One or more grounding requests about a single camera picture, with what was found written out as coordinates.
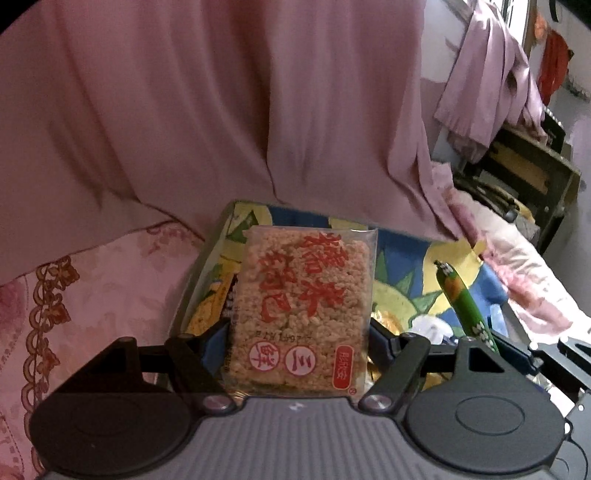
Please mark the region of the green sausage stick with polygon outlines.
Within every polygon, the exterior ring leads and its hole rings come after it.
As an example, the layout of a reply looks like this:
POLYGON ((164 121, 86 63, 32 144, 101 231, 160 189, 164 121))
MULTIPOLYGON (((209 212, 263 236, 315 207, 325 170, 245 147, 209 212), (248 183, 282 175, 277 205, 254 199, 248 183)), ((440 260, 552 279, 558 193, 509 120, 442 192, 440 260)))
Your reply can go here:
POLYGON ((436 278, 455 311, 466 336, 475 338, 498 353, 497 344, 468 287, 448 262, 436 260, 436 278))

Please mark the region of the rice cracker pack red letters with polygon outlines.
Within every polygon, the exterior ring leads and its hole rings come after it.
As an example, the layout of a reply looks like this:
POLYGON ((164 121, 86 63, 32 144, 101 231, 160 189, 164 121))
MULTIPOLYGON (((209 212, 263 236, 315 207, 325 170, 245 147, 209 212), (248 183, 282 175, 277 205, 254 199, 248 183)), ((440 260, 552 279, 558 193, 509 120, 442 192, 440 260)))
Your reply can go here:
POLYGON ((224 382, 246 395, 360 398, 377 240, 375 230, 250 228, 224 382))

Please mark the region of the grey tray with painted paper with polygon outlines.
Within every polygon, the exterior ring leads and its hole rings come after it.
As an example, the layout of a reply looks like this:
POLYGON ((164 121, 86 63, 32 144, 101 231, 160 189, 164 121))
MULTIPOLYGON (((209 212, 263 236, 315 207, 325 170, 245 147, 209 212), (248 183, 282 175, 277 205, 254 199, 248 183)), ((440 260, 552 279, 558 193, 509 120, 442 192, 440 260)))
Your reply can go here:
MULTIPOLYGON (((246 233, 250 228, 256 226, 377 231, 378 240, 370 321, 372 319, 377 320, 394 333, 394 335, 400 335, 404 332, 423 335, 429 338, 435 345, 454 347, 463 336, 464 331, 451 306, 451 310, 456 318, 453 324, 448 324, 437 316, 419 313, 412 316, 410 325, 403 330, 394 330, 387 326, 381 315, 380 306, 391 297, 394 286, 381 282, 378 276, 381 247, 380 237, 383 233, 394 232, 325 215, 245 201, 235 201, 225 209, 221 215, 221 221, 217 225, 216 232, 211 240, 206 243, 204 251, 198 257, 183 295, 181 311, 177 313, 175 319, 175 329, 177 332, 198 336, 204 334, 207 329, 214 327, 217 322, 228 321, 230 334, 230 324, 233 318, 233 299, 235 299, 236 282, 238 282, 238 273, 242 265, 243 252, 245 251, 246 233)), ((436 266, 434 264, 436 260, 448 262, 456 269, 475 300, 469 283, 463 279, 459 268, 452 261, 447 260, 442 254, 437 254, 427 261, 428 266, 434 271, 436 280, 435 292, 428 297, 428 302, 434 303, 438 297, 443 297, 448 302, 436 278, 436 266)), ((397 286, 407 287, 413 280, 414 277, 412 274, 406 274, 398 281, 397 286)), ((502 299, 492 304, 487 311, 482 311, 476 300, 475 302, 491 333, 499 333, 511 339, 506 323, 508 300, 502 299)), ((377 366, 369 359, 368 343, 365 389, 379 375, 377 366)))

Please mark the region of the pink floral bedsheet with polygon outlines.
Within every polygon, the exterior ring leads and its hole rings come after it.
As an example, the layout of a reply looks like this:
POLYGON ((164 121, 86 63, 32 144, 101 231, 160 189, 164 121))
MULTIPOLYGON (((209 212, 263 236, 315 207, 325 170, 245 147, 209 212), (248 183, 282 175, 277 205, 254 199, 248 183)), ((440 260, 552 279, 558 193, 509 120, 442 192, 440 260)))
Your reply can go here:
MULTIPOLYGON (((465 192, 447 189, 445 199, 463 240, 440 245, 391 232, 380 237, 378 276, 394 286, 380 306, 389 328, 403 330, 419 313, 455 322, 443 297, 428 302, 436 280, 427 261, 442 254, 459 268, 482 311, 507 299, 507 325, 527 338, 589 339, 589 317, 515 226, 465 192), (406 274, 413 282, 397 286, 406 274)), ((118 337, 142 345, 165 339, 201 248, 197 236, 169 221, 43 264, 2 287, 3 478, 40 474, 26 431, 32 409, 54 388, 118 337)))

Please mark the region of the dark wooden desk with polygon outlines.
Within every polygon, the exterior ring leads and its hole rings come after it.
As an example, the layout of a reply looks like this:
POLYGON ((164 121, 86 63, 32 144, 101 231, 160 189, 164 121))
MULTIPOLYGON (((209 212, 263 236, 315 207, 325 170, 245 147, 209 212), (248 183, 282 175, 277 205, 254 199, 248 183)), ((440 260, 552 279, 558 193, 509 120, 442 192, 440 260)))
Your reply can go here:
POLYGON ((539 227, 536 248, 541 254, 576 203, 581 179, 570 160, 508 124, 499 130, 483 158, 465 163, 461 172, 470 179, 498 181, 530 209, 539 227))

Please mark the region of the pink curtain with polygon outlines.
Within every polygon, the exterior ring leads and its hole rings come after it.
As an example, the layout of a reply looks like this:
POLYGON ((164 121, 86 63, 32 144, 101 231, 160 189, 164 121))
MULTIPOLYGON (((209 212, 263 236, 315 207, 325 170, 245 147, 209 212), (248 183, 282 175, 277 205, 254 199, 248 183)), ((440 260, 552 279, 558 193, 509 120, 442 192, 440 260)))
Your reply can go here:
POLYGON ((1 35, 1 279, 233 200, 461 230, 422 119, 422 1, 40 1, 1 35))

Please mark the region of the short purple window curtain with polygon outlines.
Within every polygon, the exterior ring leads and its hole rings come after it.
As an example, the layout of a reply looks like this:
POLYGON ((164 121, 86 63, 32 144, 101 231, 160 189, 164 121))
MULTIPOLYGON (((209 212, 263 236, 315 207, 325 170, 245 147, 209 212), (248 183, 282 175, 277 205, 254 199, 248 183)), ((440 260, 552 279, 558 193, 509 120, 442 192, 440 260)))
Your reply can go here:
POLYGON ((465 160, 479 162, 508 124, 545 141, 544 105, 529 60, 487 1, 474 10, 434 117, 465 160))

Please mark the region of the red hanging cloth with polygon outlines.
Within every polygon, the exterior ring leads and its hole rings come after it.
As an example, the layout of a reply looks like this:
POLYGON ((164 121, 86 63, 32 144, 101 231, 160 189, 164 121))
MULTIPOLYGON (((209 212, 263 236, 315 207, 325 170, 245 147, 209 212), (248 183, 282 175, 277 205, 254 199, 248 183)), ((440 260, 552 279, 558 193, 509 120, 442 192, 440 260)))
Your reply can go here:
POLYGON ((544 41, 537 85, 543 104, 548 106, 552 95, 561 87, 567 76, 568 65, 574 52, 563 36, 552 29, 541 15, 537 15, 534 33, 539 44, 544 41))

